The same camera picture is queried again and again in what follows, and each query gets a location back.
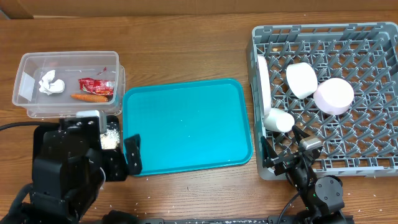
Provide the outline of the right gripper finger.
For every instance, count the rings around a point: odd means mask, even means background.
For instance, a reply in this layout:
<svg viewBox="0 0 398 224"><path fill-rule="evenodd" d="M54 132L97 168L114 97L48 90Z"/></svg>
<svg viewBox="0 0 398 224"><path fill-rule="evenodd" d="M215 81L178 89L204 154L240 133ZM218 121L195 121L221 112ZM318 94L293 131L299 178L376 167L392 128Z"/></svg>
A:
<svg viewBox="0 0 398 224"><path fill-rule="evenodd" d="M309 134L304 132L302 129L300 129L296 125L292 126L292 131L294 133L295 140L299 146L308 146L309 145L308 141L311 140L311 137Z"/></svg>
<svg viewBox="0 0 398 224"><path fill-rule="evenodd" d="M261 137L261 146L262 146L262 156L263 156L262 166L263 167L275 166L274 160L278 159L279 157L264 136Z"/></svg>

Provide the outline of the food scraps and rice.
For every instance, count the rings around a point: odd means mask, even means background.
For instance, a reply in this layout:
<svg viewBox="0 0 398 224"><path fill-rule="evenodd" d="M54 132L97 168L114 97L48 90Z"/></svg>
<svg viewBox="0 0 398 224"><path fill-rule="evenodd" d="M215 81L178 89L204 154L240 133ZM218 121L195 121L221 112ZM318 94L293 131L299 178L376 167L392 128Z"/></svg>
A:
<svg viewBox="0 0 398 224"><path fill-rule="evenodd" d="M104 134L100 134L100 143L103 150L116 149L120 143L119 129L107 129Z"/></svg>

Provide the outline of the small white cup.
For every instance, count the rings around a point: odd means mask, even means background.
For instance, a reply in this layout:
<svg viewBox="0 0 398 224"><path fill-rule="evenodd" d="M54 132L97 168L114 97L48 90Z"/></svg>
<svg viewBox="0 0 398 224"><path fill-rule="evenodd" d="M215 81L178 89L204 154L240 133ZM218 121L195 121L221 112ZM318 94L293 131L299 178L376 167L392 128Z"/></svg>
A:
<svg viewBox="0 0 398 224"><path fill-rule="evenodd" d="M278 108L271 108L269 114L265 116L263 124L268 131L287 133L292 130L295 120L291 114Z"/></svg>

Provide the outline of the orange carrot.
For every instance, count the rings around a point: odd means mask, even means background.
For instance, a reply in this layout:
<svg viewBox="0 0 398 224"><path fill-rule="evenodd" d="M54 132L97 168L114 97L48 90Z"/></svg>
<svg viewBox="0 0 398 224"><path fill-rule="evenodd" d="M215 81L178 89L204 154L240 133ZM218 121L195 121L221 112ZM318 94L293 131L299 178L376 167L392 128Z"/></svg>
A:
<svg viewBox="0 0 398 224"><path fill-rule="evenodd" d="M90 103L106 103L108 101L106 96L101 95L72 94L70 96L75 100L81 100Z"/></svg>

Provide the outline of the red snack wrapper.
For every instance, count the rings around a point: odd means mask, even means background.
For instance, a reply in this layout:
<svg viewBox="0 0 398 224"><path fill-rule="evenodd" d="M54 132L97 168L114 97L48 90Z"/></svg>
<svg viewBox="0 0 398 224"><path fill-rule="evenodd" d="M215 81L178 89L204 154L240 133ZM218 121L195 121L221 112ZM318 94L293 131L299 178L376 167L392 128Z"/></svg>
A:
<svg viewBox="0 0 398 224"><path fill-rule="evenodd" d="M78 80L80 90L85 92L101 95L110 96L114 94L114 81L111 80L99 80L94 78L81 78Z"/></svg>

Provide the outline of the large white plate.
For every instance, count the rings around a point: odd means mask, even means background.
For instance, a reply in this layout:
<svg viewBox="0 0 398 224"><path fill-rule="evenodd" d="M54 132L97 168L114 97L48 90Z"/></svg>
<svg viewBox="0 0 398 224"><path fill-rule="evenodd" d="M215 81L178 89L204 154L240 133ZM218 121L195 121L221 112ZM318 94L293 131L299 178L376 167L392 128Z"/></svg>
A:
<svg viewBox="0 0 398 224"><path fill-rule="evenodd" d="M261 93L262 111L264 116L267 116L271 112L271 86L269 82L269 71L267 61L263 55L257 56L257 66L259 74L257 81L259 84L259 92Z"/></svg>

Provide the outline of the white bowl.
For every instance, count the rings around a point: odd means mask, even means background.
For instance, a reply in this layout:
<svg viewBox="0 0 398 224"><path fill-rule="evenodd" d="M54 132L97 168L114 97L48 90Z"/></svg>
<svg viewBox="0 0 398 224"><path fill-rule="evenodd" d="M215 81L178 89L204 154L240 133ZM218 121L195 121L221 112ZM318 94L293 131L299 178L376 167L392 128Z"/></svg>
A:
<svg viewBox="0 0 398 224"><path fill-rule="evenodd" d="M309 63L290 64L286 68L286 79L292 93L304 99L317 90L317 76Z"/></svg>

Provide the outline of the white napkin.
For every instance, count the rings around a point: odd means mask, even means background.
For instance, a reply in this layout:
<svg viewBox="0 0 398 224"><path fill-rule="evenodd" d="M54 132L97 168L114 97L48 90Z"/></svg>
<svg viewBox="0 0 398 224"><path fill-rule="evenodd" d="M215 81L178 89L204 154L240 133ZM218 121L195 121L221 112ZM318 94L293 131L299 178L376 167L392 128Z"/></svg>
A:
<svg viewBox="0 0 398 224"><path fill-rule="evenodd" d="M47 72L39 81L39 91L47 95L62 93L65 90L65 82L61 79L55 80L55 70Z"/></svg>

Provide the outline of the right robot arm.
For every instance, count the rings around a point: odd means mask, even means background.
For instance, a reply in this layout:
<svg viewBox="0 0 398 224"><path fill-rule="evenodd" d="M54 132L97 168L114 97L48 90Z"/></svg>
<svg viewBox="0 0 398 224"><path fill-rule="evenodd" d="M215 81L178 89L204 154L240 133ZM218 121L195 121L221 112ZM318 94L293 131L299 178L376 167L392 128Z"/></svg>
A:
<svg viewBox="0 0 398 224"><path fill-rule="evenodd" d="M312 169L318 159L323 143L296 125L292 127L298 144L297 152L286 157L278 156L263 136L261 148L264 168L273 168L276 176L284 174L297 193L289 200L278 217L269 216L269 223L354 223L353 217L343 215L343 183L335 175L317 177ZM285 215L285 211L297 198L301 198L305 210L296 215Z"/></svg>

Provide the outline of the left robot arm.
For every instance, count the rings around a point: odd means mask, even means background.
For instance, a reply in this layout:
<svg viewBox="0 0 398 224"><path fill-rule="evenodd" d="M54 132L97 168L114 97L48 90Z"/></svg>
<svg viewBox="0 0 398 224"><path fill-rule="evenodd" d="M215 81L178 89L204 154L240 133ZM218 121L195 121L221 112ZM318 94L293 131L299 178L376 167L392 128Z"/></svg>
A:
<svg viewBox="0 0 398 224"><path fill-rule="evenodd" d="M35 123L32 182L23 186L1 223L79 223L105 182L141 173L141 138L103 149L101 134L119 129L115 116Z"/></svg>

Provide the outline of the grey dishwasher rack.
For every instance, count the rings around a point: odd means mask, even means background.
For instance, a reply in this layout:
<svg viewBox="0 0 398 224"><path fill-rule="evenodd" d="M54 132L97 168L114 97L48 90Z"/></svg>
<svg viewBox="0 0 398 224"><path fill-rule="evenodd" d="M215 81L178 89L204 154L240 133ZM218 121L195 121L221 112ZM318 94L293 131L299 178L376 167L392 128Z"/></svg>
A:
<svg viewBox="0 0 398 224"><path fill-rule="evenodd" d="M272 106L290 113L296 125L324 143L313 165L320 175L387 177L397 175L397 25L392 22L257 26L251 32L247 62L254 103L257 171L265 168L261 138L281 156L297 148L292 133L274 133L264 125L257 57L266 59ZM287 67L306 62L317 80L341 78L354 100L341 115L320 111L312 98L298 99L285 78Z"/></svg>

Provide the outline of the black plastic tray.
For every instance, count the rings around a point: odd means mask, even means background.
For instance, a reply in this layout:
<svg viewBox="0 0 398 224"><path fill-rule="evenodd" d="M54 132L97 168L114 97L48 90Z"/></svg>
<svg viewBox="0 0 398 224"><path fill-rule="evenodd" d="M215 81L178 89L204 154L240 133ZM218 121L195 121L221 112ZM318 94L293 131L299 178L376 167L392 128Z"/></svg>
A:
<svg viewBox="0 0 398 224"><path fill-rule="evenodd" d="M35 159L43 150L42 150L42 146L43 146L43 127L44 126L59 126L60 124L60 120L59 119L59 123L58 124L42 124L40 126L38 126L35 131L34 131L34 140L33 140L33 159Z"/></svg>

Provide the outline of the teal plastic tray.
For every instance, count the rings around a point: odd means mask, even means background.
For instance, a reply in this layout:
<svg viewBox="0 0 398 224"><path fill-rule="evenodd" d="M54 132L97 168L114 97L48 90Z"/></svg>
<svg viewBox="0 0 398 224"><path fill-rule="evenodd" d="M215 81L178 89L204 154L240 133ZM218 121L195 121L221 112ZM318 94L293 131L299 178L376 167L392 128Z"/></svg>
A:
<svg viewBox="0 0 398 224"><path fill-rule="evenodd" d="M123 138L140 137L140 175L240 166L253 154L243 88L235 79L131 88Z"/></svg>

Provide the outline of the clear plastic container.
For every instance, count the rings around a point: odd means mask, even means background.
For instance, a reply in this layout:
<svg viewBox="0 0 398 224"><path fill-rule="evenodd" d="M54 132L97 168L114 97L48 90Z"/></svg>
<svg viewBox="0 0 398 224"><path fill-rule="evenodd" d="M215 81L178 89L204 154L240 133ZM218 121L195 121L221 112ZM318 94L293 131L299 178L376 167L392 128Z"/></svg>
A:
<svg viewBox="0 0 398 224"><path fill-rule="evenodd" d="M47 95L39 91L39 81L55 70L55 80L65 82L62 93ZM75 100L70 95L88 92L80 90L78 80L94 78L114 81L114 94L106 103ZM24 54L14 82L12 102L27 110L31 118L72 117L79 111L101 110L119 115L125 93L125 69L115 51L35 52Z"/></svg>

